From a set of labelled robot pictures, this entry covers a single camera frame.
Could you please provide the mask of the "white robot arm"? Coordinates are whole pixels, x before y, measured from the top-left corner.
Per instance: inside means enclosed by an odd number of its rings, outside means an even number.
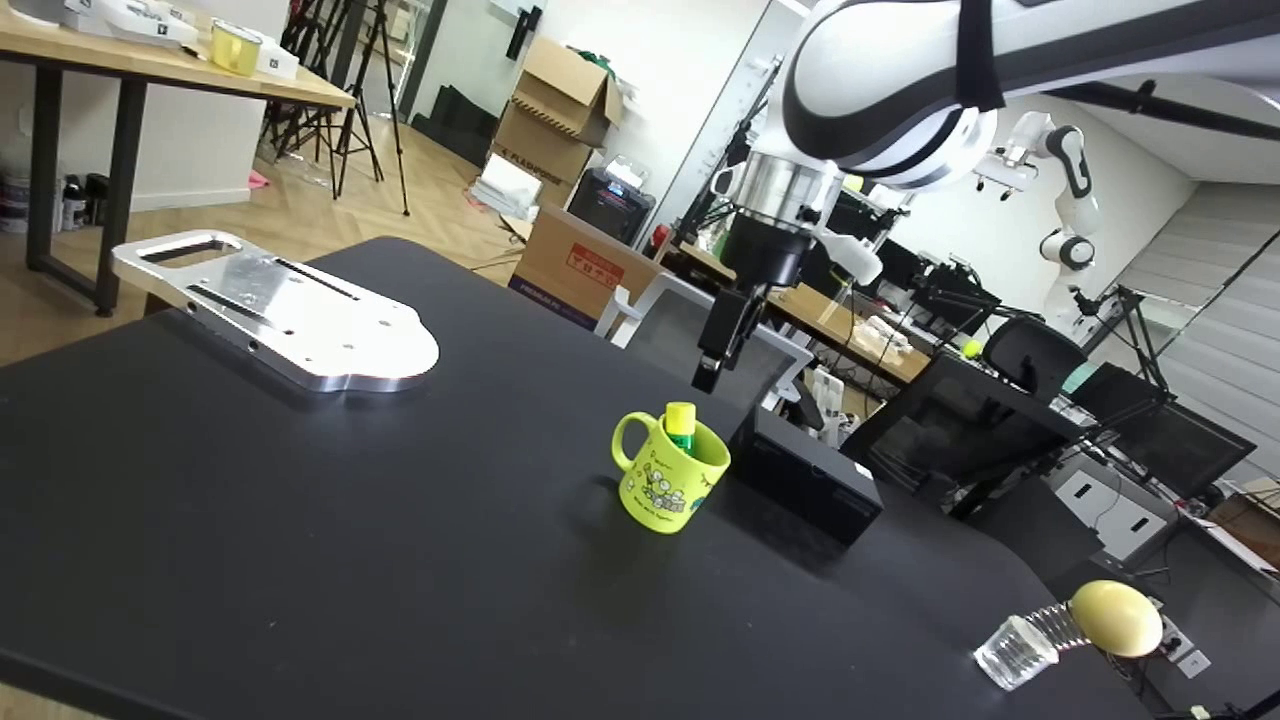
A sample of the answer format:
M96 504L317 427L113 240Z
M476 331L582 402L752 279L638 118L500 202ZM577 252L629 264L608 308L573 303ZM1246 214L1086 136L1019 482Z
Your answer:
M1246 47L1274 36L1274 0L821 0L738 158L737 284L701 328L691 383L710 390L737 366L764 297L801 279L844 176L952 178L982 158L1012 97L1139 66L1268 88L1274 73Z

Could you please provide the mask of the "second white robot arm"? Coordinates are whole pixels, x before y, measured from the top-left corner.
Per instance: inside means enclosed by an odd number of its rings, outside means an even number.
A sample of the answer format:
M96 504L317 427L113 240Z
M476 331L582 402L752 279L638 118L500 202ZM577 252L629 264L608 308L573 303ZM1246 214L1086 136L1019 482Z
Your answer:
M1065 273L1084 273L1096 261L1099 200L1086 138L1076 125L1059 125L1046 110L1025 110L976 168L976 185L1012 200L1042 168L1059 176L1059 188L1051 200L1055 225L1040 236L1040 254Z

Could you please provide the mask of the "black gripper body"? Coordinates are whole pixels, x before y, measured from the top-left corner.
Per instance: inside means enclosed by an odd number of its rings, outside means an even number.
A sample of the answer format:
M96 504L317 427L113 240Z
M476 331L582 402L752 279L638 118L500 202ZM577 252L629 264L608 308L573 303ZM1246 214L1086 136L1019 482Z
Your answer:
M708 323L701 331L701 351L716 362L730 362L746 341L770 286L791 286L801 279L807 236L786 225L770 225L738 213L726 228L722 264L730 284L716 297Z

